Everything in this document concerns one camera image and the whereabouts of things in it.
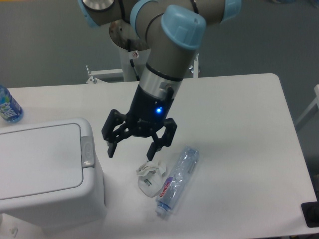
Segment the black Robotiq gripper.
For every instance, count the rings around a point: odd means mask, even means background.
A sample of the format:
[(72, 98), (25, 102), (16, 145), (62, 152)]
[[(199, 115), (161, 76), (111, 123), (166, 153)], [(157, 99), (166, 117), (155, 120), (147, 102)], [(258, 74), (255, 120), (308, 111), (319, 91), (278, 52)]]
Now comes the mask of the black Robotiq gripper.
[[(170, 147), (177, 129), (174, 119), (166, 118), (174, 101), (173, 94), (174, 90), (169, 87), (164, 99), (158, 99), (137, 86), (126, 115), (112, 109), (101, 130), (103, 139), (107, 142), (108, 156), (112, 158), (117, 144), (130, 136), (152, 137), (153, 142), (147, 152), (149, 161), (164, 146)], [(163, 127), (165, 131), (159, 138), (157, 131)]]

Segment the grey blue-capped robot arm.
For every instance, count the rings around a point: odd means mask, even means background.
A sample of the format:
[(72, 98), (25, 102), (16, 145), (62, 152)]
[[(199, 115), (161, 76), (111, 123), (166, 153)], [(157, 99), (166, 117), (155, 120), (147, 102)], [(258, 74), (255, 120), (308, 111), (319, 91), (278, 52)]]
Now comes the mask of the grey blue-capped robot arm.
[(119, 142), (130, 136), (151, 137), (148, 160), (172, 143), (177, 125), (167, 114), (206, 27), (235, 17), (239, 0), (80, 0), (88, 23), (129, 23), (150, 50), (129, 111), (113, 109), (102, 128), (113, 157)]

